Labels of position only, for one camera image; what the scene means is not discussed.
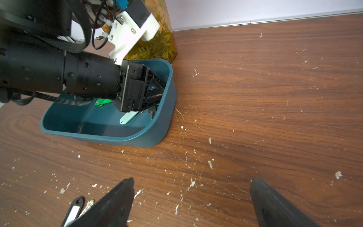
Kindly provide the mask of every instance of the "white wall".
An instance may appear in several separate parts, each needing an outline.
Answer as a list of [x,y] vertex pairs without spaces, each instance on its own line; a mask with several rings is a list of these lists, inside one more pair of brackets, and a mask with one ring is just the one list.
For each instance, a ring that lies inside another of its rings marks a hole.
[[174,31],[363,11],[363,0],[166,0]]

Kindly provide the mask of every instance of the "wood grain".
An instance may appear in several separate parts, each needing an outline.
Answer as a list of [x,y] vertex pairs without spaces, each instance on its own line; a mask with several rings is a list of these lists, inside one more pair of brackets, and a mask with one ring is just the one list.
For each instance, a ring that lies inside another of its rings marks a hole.
[[254,177],[322,226],[361,225],[363,15],[175,37],[177,111],[155,147],[46,135],[46,101],[0,108],[0,225],[60,226],[74,198],[128,177],[141,190],[130,227],[258,226]]

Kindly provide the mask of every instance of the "teal plastic tray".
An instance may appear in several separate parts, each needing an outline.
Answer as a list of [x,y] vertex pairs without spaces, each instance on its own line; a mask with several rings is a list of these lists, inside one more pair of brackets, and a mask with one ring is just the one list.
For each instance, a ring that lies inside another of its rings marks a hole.
[[[163,59],[135,62],[149,67],[167,82],[153,119],[151,119],[151,114],[145,110],[138,113],[127,124],[122,125],[120,118],[125,113],[119,112],[112,103],[98,107],[95,105],[97,99],[87,106],[53,103],[40,121],[41,131],[81,141],[118,146],[149,148],[158,144],[168,131],[175,106],[176,90],[173,69],[170,63]],[[73,100],[73,96],[64,92],[59,97]]]

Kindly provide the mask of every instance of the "cable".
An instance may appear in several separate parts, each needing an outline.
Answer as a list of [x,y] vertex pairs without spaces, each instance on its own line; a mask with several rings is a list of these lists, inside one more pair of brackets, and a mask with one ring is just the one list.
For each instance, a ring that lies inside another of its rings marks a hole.
[[77,101],[67,100],[67,99],[58,98],[58,97],[54,97],[54,96],[49,96],[47,94],[34,92],[34,91],[31,92],[31,91],[15,90],[15,93],[30,96],[28,98],[13,100],[13,102],[18,104],[19,106],[25,106],[25,105],[29,104],[33,100],[33,98],[40,98],[40,99],[51,101],[51,102],[57,102],[57,103],[62,103],[62,104],[75,105],[75,106],[85,106],[92,102],[92,100],[90,100],[88,102],[77,102]]
[[[96,15],[96,19],[95,19],[95,21],[94,21],[94,24],[97,24],[97,21],[98,21],[99,15],[101,14],[102,8],[103,8],[103,6],[105,5],[106,1],[107,1],[107,0],[102,0],[101,4],[99,5],[99,9],[98,9],[98,11],[97,11],[97,15]],[[115,18],[116,18],[116,0],[114,0],[113,2],[114,2],[114,13],[113,13],[112,23],[115,21]],[[96,29],[94,28],[94,29],[93,29],[93,31],[92,31],[92,46],[93,46],[93,48],[94,48],[94,49],[99,50],[99,49],[101,49],[104,45],[106,45],[106,43],[107,43],[107,41],[108,41],[108,38],[106,38],[106,39],[103,41],[103,43],[102,43],[102,45],[101,45],[101,46],[96,47],[96,46],[94,45],[94,34],[95,34],[95,31],[96,31]]]

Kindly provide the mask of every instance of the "amber glass jar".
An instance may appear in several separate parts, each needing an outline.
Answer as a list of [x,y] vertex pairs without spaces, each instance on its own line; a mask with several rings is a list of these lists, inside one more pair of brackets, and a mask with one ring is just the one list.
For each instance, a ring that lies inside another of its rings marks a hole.
[[141,39],[126,55],[127,60],[163,58],[172,62],[176,56],[176,45],[165,0],[143,0],[146,7],[160,24],[155,37],[144,42]]

